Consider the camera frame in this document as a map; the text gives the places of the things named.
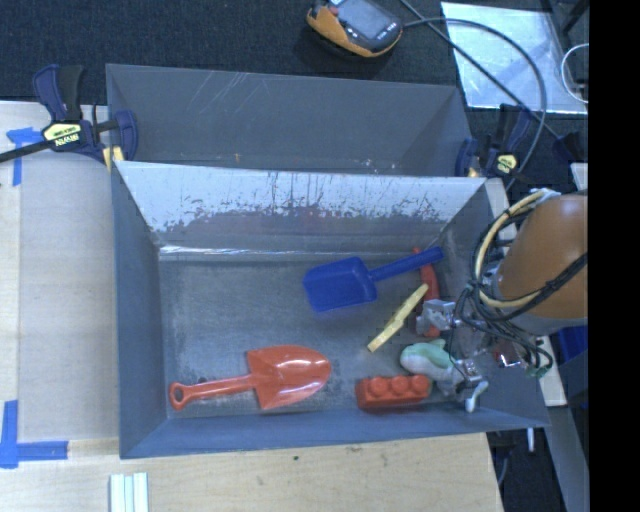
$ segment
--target shovel handle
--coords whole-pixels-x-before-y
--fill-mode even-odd
[[[410,270],[416,270],[429,263],[435,263],[444,258],[444,253],[440,247],[431,247],[418,254],[407,256],[406,258],[399,259],[393,263],[382,265],[381,267],[374,268],[369,271],[369,276],[374,281],[382,281],[388,277],[404,274]]]
[[[176,411],[180,411],[192,400],[241,393],[253,388],[254,384],[250,375],[211,380],[192,385],[172,382],[169,385],[169,402]]]

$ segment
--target black cable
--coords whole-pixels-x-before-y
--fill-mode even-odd
[[[426,18],[422,14],[420,14],[406,0],[400,0],[400,2],[407,9],[409,9],[416,17],[419,18],[417,21],[406,23],[404,25],[405,28],[410,28],[410,27],[419,26],[419,25],[427,25],[439,37],[444,39],[452,48],[454,48],[456,51],[458,51],[464,58],[466,58],[469,62],[471,62],[471,64],[473,64],[478,70],[480,70],[482,72],[482,74],[484,74],[492,83],[494,83],[505,94],[507,94],[510,98],[512,98],[515,102],[517,102],[518,105],[521,105],[521,106],[524,106],[524,107],[526,107],[526,105],[522,100],[520,100],[515,94],[513,94],[506,86],[504,86],[504,84],[502,84],[498,79],[496,79],[493,75],[491,75],[491,73],[489,73],[480,63],[478,63],[475,59],[473,59],[473,57],[471,57],[467,52],[465,52],[462,48],[460,48],[449,37],[447,37],[445,34],[443,34],[436,27],[434,27],[432,23],[433,22],[439,22],[439,23],[442,23],[442,22],[444,22],[444,23],[448,23],[448,22],[451,22],[451,23],[462,23],[462,24],[469,25],[469,26],[472,26],[472,27],[475,27],[475,28],[480,28],[482,30],[485,30],[485,31],[491,33],[491,34],[494,34],[495,36],[497,36],[497,37],[501,38],[502,40],[506,41],[507,43],[509,43],[527,61],[527,63],[529,64],[529,66],[533,70],[534,74],[536,75],[536,80],[538,82],[538,88],[539,88],[539,91],[540,91],[540,110],[542,111],[542,115],[540,117],[538,117],[537,114],[535,114],[533,111],[530,110],[530,113],[531,113],[532,117],[534,117],[538,121],[539,126],[538,126],[538,130],[536,131],[536,134],[534,135],[534,139],[533,139],[533,142],[531,143],[531,147],[529,148],[529,151],[526,153],[525,157],[523,158],[523,160],[522,160],[522,162],[521,162],[521,164],[519,166],[519,169],[518,169],[518,171],[516,173],[518,175],[522,174],[524,168],[526,167],[527,163],[531,159],[531,157],[532,157],[532,155],[533,155],[533,153],[534,153],[534,151],[535,151],[535,149],[536,149],[536,147],[538,145],[538,142],[539,142],[540,137],[542,135],[542,130],[543,129],[547,129],[555,138],[558,138],[558,134],[556,134],[551,129],[551,127],[549,127],[545,123],[545,119],[546,119],[546,115],[547,115],[547,92],[546,92],[544,79],[542,77],[542,74],[540,73],[540,70],[539,70],[538,66],[536,66],[535,62],[531,59],[529,54],[520,45],[518,45],[515,41],[513,41],[512,39],[507,37],[502,32],[499,32],[498,30],[495,30],[495,29],[493,29],[491,27],[483,25],[482,23],[477,23],[475,21],[470,21],[470,20],[463,20],[463,19],[456,19],[456,18],[443,18],[443,17]],[[506,185],[505,191],[508,191],[511,188],[511,186],[515,183],[515,180],[516,180],[516,178],[512,177],[511,181]]]

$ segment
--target wire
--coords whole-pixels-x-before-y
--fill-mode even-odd
[[[525,106],[525,103],[520,100],[513,92],[511,92],[504,84],[502,84],[498,79],[496,79],[491,73],[489,73],[480,63],[478,63],[473,57],[471,57],[467,52],[465,52],[462,48],[460,48],[456,43],[454,43],[448,36],[439,31],[436,27],[432,25],[433,22],[446,22],[446,23],[461,23],[465,25],[469,25],[475,28],[479,28],[485,30],[491,34],[496,35],[497,37],[503,39],[507,43],[509,43],[513,48],[515,48],[518,53],[520,53],[524,59],[527,61],[531,69],[533,70],[536,81],[538,83],[539,93],[540,93],[540,110],[542,111],[542,115],[538,116],[536,113],[531,112],[531,115],[534,119],[539,122],[538,130],[536,131],[529,151],[526,153],[525,157],[522,159],[522,162],[519,166],[517,174],[522,174],[526,165],[529,163],[529,160],[533,156],[533,153],[538,145],[540,137],[542,135],[542,130],[547,129],[555,138],[558,138],[558,134],[553,131],[551,127],[549,127],[545,123],[546,115],[547,115],[547,91],[544,83],[544,79],[542,74],[540,73],[540,69],[536,66],[535,62],[531,59],[529,54],[515,41],[507,37],[502,32],[495,30],[487,25],[483,25],[482,23],[477,23],[475,21],[456,19],[456,18],[426,18],[420,12],[418,12],[411,4],[407,2],[407,0],[400,0],[400,2],[410,10],[416,17],[419,19],[410,23],[406,23],[404,25],[405,28],[410,28],[419,25],[427,25],[431,30],[433,30],[439,37],[444,39],[452,48],[454,48],[458,53],[460,53],[465,59],[467,59],[471,64],[473,64],[478,70],[482,72],[492,83],[494,83],[497,87],[499,87],[505,94],[507,94],[511,99],[518,103],[518,105]],[[505,187],[506,191],[509,191],[511,186],[515,183],[515,178],[512,178],[510,182]]]
[[[562,85],[564,86],[565,90],[576,100],[588,104],[589,101],[585,100],[583,98],[580,98],[579,96],[576,96],[573,91],[571,90],[571,88],[569,87],[569,84],[567,83],[567,78],[566,78],[566,74],[565,74],[565,68],[566,68],[566,64],[567,64],[567,60],[569,58],[569,56],[575,52],[576,50],[579,50],[580,48],[588,48],[589,47],[589,43],[585,43],[585,44],[578,44],[576,46],[574,46],[573,48],[571,48],[567,53],[564,54],[564,57],[562,57],[562,62],[560,63],[560,77],[562,78]]]

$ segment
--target wooden table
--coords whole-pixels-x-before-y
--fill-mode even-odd
[[[13,148],[4,139],[8,129],[42,128],[47,123],[48,114],[38,104],[0,102],[0,151]],[[43,243],[39,248],[41,239],[33,238],[37,230],[30,231],[26,218],[44,223],[49,212],[25,211],[28,205],[22,197],[24,187],[33,186],[29,180],[38,172],[51,175],[51,181],[45,181],[48,192],[43,197],[60,195],[59,190],[68,190],[58,188],[61,176],[78,165],[95,173],[98,184],[100,173],[107,172],[86,157],[45,151],[23,159],[23,180],[27,183],[12,186],[13,163],[0,164],[0,401],[19,399],[25,404],[24,411],[19,408],[20,442],[45,440],[50,432],[58,436],[68,433],[64,439],[69,441],[67,460],[20,462],[17,469],[0,469],[0,510],[108,510],[110,475],[140,472],[147,474],[150,510],[162,512],[503,510],[487,438],[482,433],[120,460],[117,421],[112,419],[113,414],[117,416],[116,361],[114,349],[104,350],[105,346],[115,347],[115,337],[111,330],[102,330],[97,336],[91,330],[91,322],[100,317],[96,311],[113,306],[113,290],[108,280],[102,289],[94,289],[86,281],[105,268],[110,271],[111,256],[97,253],[107,258],[102,267],[65,267],[65,251],[76,250],[78,258],[89,261],[95,257],[92,251],[100,247],[70,239],[63,247]],[[81,185],[67,182],[65,186]],[[83,218],[110,229],[110,218],[92,210],[96,201],[82,205]],[[68,206],[68,201],[60,198],[57,207]],[[43,236],[58,235],[44,232]],[[28,262],[42,265],[42,271],[25,271]],[[34,289],[42,294],[28,297],[26,304],[25,293],[31,290],[33,295]],[[47,311],[64,302],[68,290],[80,297],[76,297],[77,314],[60,313],[64,318],[56,320],[56,315]],[[34,317],[38,311],[42,317]],[[34,327],[37,322],[33,318],[42,319],[40,329]],[[70,336],[78,338],[82,333],[86,333],[87,343],[80,345],[82,350],[78,345],[64,345]],[[550,400],[561,402],[562,396]]]

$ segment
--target blue handle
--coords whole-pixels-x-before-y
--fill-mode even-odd
[[[369,277],[371,277],[373,281],[382,281],[388,277],[404,274],[405,272],[415,270],[423,267],[424,265],[428,265],[429,263],[435,263],[436,261],[440,261],[442,258],[444,258],[442,249],[440,249],[440,247],[432,247],[431,249],[407,256],[406,258],[394,261],[388,265],[374,268],[369,271]]]
[[[60,66],[50,64],[33,77],[33,89],[38,101],[47,108],[52,121],[64,121],[67,117],[67,109],[58,87],[59,70]]]
[[[115,113],[120,130],[120,149],[125,160],[133,160],[138,149],[138,125],[131,110],[118,110]]]

